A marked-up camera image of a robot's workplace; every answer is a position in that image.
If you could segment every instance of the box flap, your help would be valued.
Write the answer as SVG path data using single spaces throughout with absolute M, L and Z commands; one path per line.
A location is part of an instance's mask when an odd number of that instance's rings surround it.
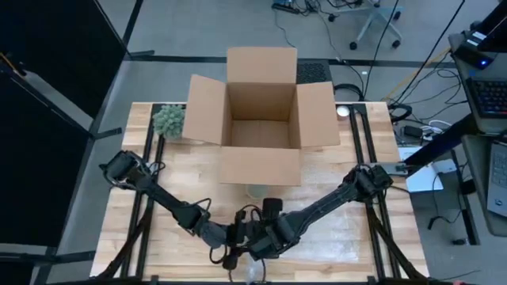
M 301 147 L 340 144 L 331 82 L 297 85 Z
M 300 150 L 222 147 L 220 182 L 301 185 Z
M 232 47 L 227 51 L 227 82 L 295 84 L 293 47 Z
M 192 75 L 183 137 L 221 144 L 225 104 L 225 83 Z

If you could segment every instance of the green succulent plant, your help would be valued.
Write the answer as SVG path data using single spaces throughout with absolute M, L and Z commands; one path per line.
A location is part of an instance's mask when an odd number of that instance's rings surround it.
M 179 139 L 183 131 L 185 110 L 181 105 L 164 105 L 153 115 L 153 128 L 157 135 L 166 139 Z

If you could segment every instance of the desk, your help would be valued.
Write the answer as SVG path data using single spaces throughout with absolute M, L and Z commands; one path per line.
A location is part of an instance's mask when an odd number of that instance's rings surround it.
M 386 104 L 365 104 L 379 162 L 398 162 L 398 147 Z M 142 154 L 152 105 L 132 105 L 122 146 L 124 150 Z M 356 164 L 349 121 L 337 121 L 337 124 L 340 124 L 340 146 L 312 147 L 303 152 L 303 186 L 270 188 L 269 196 L 284 200 L 284 211 L 305 207 L 332 191 Z M 367 158 L 363 133 L 361 140 Z M 155 138 L 150 161 L 154 160 L 157 142 Z M 180 200 L 197 201 L 211 197 L 212 219 L 228 224 L 233 222 L 234 213 L 240 207 L 248 203 L 260 206 L 261 201 L 250 199 L 244 186 L 217 183 L 218 154 L 219 147 L 208 143 L 185 140 L 167 142 L 162 155 L 167 167 L 161 171 L 158 182 Z M 397 180 L 396 184 L 406 187 L 402 179 Z M 105 269 L 125 242 L 133 199 L 132 191 L 112 189 L 92 276 Z M 416 269 L 428 275 L 409 194 L 394 189 L 388 191 L 387 209 L 397 244 Z M 385 246 L 383 251 L 384 267 L 390 276 Z M 212 264 L 208 254 L 209 248 L 203 241 L 198 237 L 190 237 L 176 224 L 168 211 L 155 205 L 144 279 L 159 275 L 160 280 L 227 281 L 227 272 L 220 265 Z M 136 246 L 132 254 L 131 275 L 134 273 L 137 256 Z M 233 272 L 234 281 L 245 279 L 246 263 L 244 255 Z M 364 205 L 352 202 L 338 208 L 312 225 L 301 243 L 288 250 L 280 259 L 267 260 L 266 267 L 268 281 L 364 282 L 367 276 L 374 276 L 375 265 Z

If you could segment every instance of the black mat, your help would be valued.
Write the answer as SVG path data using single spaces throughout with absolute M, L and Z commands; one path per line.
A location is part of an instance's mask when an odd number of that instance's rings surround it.
M 332 82 L 330 65 L 327 60 L 301 59 L 297 66 L 297 84 Z

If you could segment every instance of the black curtain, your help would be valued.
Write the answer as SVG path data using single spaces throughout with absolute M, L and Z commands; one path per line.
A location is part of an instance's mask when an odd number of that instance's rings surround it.
M 88 135 L 7 74 L 0 94 L 0 243 L 57 247 Z
M 92 118 L 126 52 L 94 0 L 0 1 L 0 51 Z

